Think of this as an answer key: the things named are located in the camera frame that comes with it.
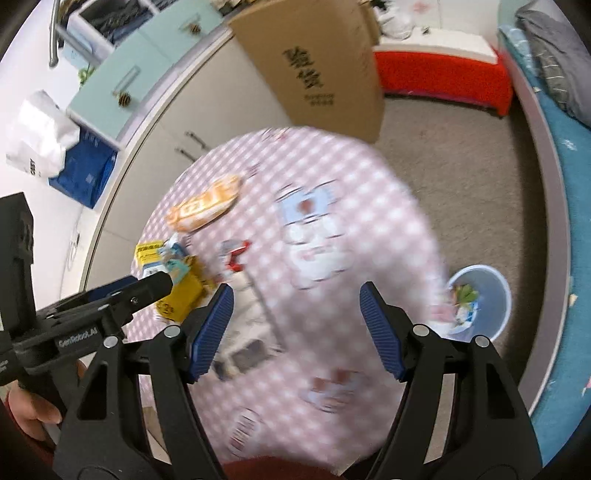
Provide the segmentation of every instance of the red clothing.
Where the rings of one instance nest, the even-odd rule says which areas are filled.
[[[18,428],[8,405],[8,400],[4,403],[4,406]],[[45,463],[51,465],[53,463],[53,452],[45,444],[33,440],[22,431],[21,433],[26,438],[31,449]],[[274,457],[240,460],[239,462],[227,463],[223,468],[229,480],[334,480],[340,478],[323,468],[302,465]]]

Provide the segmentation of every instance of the mint green cabinet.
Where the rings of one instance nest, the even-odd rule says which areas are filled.
[[[142,26],[140,32],[173,63],[222,23],[207,0],[178,0]]]
[[[109,55],[76,94],[69,111],[116,141],[158,80],[221,23],[222,16],[208,0],[178,0]],[[129,95],[129,104],[120,104],[120,92]]]
[[[68,109],[101,135],[116,140],[170,66],[165,55],[134,32],[96,69]],[[127,106],[119,104],[119,92],[127,92],[131,97]]]

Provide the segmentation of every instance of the leaves in bin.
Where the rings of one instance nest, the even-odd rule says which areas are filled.
[[[474,290],[471,285],[456,287],[456,303],[465,305],[476,301],[476,299],[478,299],[478,291]]]

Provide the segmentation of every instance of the plastic bag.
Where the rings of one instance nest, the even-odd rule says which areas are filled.
[[[103,193],[117,159],[117,150],[83,127],[80,141],[66,153],[64,169],[49,185],[88,208]]]
[[[55,177],[79,139],[80,127],[40,90],[23,101],[8,128],[7,163],[35,177]]]
[[[406,2],[386,1],[387,10],[380,12],[378,22],[385,36],[404,40],[413,33],[415,26],[413,12]]]

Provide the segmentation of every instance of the human hand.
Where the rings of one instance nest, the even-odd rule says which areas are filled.
[[[78,376],[81,377],[86,367],[78,361]],[[43,423],[61,423],[61,413],[55,405],[35,393],[21,388],[17,382],[8,392],[8,406],[19,428],[29,437],[45,442],[48,439]]]

